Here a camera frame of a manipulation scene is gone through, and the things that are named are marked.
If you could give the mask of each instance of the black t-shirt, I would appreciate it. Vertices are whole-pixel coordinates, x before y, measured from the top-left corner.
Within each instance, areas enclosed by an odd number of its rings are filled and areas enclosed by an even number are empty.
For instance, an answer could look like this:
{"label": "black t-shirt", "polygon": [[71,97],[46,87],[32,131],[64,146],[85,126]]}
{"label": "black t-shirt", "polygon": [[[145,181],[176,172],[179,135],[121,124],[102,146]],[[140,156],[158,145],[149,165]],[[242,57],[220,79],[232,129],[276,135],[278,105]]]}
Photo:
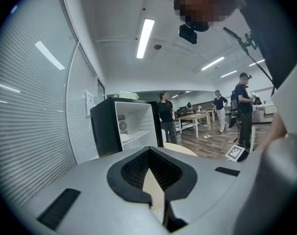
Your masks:
{"label": "black t-shirt", "polygon": [[217,97],[214,99],[214,105],[216,105],[217,110],[221,110],[223,108],[223,102],[227,102],[227,99],[221,96],[219,99]]}
{"label": "black t-shirt", "polygon": [[159,117],[162,119],[163,122],[173,120],[173,104],[170,101],[166,101],[166,103],[158,102],[157,108],[159,112]]}
{"label": "black t-shirt", "polygon": [[245,0],[240,10],[277,89],[297,64],[297,24],[292,21],[297,20],[297,0],[293,1],[292,7],[290,0]]}
{"label": "black t-shirt", "polygon": [[250,113],[251,111],[251,104],[249,103],[241,103],[239,102],[239,95],[241,95],[243,98],[250,99],[248,96],[247,90],[244,88],[243,84],[237,84],[235,88],[235,95],[236,95],[236,100],[238,104],[238,109],[240,110],[241,113]]}

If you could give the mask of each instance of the woman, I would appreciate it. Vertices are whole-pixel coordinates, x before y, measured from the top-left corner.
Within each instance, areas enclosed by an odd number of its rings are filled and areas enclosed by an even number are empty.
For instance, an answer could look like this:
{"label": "woman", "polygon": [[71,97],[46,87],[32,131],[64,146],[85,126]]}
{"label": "woman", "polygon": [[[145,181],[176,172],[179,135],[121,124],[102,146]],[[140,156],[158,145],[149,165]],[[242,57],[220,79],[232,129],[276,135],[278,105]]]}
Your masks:
{"label": "woman", "polygon": [[223,133],[225,129],[225,108],[223,103],[225,102],[225,106],[228,104],[228,100],[224,98],[219,90],[215,91],[216,98],[214,99],[214,108],[215,112],[217,112],[217,116],[220,122],[219,132]]}
{"label": "woman", "polygon": [[172,143],[177,144],[177,132],[174,125],[174,110],[173,104],[169,101],[169,95],[167,92],[161,92],[159,94],[160,102],[157,103],[159,112],[159,119],[161,121],[162,129],[166,132],[166,140],[168,141],[168,131]]}

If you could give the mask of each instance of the white pants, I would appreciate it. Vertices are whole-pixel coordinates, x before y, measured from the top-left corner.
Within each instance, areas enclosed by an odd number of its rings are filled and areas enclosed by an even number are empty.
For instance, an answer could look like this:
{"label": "white pants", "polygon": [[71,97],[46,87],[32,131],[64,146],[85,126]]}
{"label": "white pants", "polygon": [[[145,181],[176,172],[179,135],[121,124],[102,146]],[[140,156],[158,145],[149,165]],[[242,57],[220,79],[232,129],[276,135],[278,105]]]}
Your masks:
{"label": "white pants", "polygon": [[219,123],[220,123],[219,131],[224,131],[224,129],[225,129],[225,108],[222,108],[221,110],[217,110],[217,116],[218,116]]}

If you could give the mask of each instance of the jeans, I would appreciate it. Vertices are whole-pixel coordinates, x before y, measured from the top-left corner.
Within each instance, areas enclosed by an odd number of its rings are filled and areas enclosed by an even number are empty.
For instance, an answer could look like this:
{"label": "jeans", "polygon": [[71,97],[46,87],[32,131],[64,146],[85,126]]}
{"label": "jeans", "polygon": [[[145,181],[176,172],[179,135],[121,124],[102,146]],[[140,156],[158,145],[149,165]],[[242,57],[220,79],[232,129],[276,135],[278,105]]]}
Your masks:
{"label": "jeans", "polygon": [[168,131],[171,139],[171,143],[177,144],[177,132],[176,132],[176,127],[174,125],[174,121],[166,121],[166,122],[161,122],[161,127],[163,130],[166,132],[166,140],[169,142],[168,139]]}
{"label": "jeans", "polygon": [[219,131],[222,132],[225,129],[225,108],[222,108],[221,110],[217,110],[217,116],[220,123]]}
{"label": "jeans", "polygon": [[239,143],[246,143],[246,147],[250,146],[250,136],[251,136],[251,117],[252,114],[241,112],[239,113],[239,118],[241,120],[241,129],[240,129],[240,137],[239,137]]}

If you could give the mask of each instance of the fridge shelf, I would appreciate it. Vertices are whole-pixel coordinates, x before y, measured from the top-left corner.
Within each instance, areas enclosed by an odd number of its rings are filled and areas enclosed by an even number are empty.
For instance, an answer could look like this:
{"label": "fridge shelf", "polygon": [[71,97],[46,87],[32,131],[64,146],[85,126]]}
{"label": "fridge shelf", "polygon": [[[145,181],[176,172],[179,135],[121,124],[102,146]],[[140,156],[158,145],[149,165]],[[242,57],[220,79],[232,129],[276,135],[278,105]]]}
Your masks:
{"label": "fridge shelf", "polygon": [[145,134],[150,133],[150,132],[151,132],[151,130],[137,131],[136,133],[132,134],[132,135],[133,135],[133,139],[128,140],[128,141],[126,141],[126,142],[122,142],[122,143],[123,143],[123,145],[125,145],[125,144],[127,144],[127,143],[132,142],[132,141],[135,141],[136,139],[138,139],[138,138],[140,138],[140,137],[142,137],[142,136],[144,136]]}

